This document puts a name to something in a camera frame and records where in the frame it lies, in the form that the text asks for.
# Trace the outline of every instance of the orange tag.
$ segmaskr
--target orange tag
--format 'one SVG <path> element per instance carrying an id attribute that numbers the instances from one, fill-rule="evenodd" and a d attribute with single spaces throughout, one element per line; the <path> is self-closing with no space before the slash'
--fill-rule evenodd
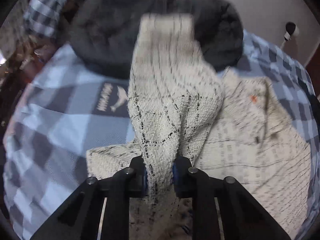
<path id="1" fill-rule="evenodd" d="M 258 101 L 256 96 L 250 96 L 250 98 L 254 104 Z"/>

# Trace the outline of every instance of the silver screw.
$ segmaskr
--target silver screw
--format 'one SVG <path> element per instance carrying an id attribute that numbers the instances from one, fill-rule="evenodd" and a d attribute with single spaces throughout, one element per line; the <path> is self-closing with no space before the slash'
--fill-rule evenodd
<path id="1" fill-rule="evenodd" d="M 234 177 L 228 176 L 226 177 L 226 182 L 229 184 L 233 184 L 236 182 L 236 179 Z"/>
<path id="2" fill-rule="evenodd" d="M 89 184 L 89 185 L 92 185 L 94 183 L 96 183 L 98 181 L 98 179 L 96 177 L 89 177 L 87 178 L 86 182 Z"/>
<path id="3" fill-rule="evenodd" d="M 126 167 L 123 170 L 124 170 L 124 173 L 127 175 L 132 174 L 134 172 L 134 169 L 130 167 Z"/>
<path id="4" fill-rule="evenodd" d="M 190 167 L 190 168 L 188 169 L 188 171 L 189 171 L 191 174 L 195 174 L 195 173 L 198 172 L 198 169 L 197 169 L 196 167 Z"/>

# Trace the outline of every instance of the white floor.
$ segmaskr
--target white floor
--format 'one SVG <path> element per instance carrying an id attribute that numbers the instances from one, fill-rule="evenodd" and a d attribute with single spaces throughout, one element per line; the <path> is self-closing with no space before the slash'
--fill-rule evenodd
<path id="1" fill-rule="evenodd" d="M 284 51 L 306 65 L 320 42 L 320 26 L 303 0 L 229 0 L 241 16 L 244 28 L 278 46 L 283 41 L 285 24 L 294 22 L 300 29 L 296 40 L 287 42 Z"/>

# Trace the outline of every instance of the checkered fabric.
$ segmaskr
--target checkered fabric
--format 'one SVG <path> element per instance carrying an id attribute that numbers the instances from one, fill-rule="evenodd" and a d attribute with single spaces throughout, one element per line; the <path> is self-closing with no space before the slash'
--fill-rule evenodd
<path id="1" fill-rule="evenodd" d="M 234 69 L 240 76 L 270 78 L 293 126 L 310 143 L 308 218 L 297 236 L 301 239 L 320 203 L 319 136 L 310 103 L 298 85 L 300 79 L 314 94 L 310 77 L 278 47 L 246 31 L 244 53 Z M 22 239 L 30 239 L 85 180 L 87 150 L 133 139 L 123 91 L 128 91 L 128 81 L 90 72 L 68 44 L 27 87 L 4 138 L 5 203 Z"/>
<path id="2" fill-rule="evenodd" d="M 23 12 L 27 7 L 28 0 L 18 0 L 0 27 L 0 51 L 6 59 L 15 52 L 18 41 L 28 40 L 23 28 Z"/>
<path id="3" fill-rule="evenodd" d="M 30 0 L 24 19 L 25 29 L 40 38 L 55 38 L 60 12 L 68 0 Z"/>

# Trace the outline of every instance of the brown object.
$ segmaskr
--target brown object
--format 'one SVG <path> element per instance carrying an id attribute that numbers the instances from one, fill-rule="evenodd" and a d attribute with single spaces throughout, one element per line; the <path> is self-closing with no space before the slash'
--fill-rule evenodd
<path id="1" fill-rule="evenodd" d="M 315 90 L 316 96 L 320 95 L 320 46 L 316 50 L 306 70 L 312 81 L 313 88 Z"/>

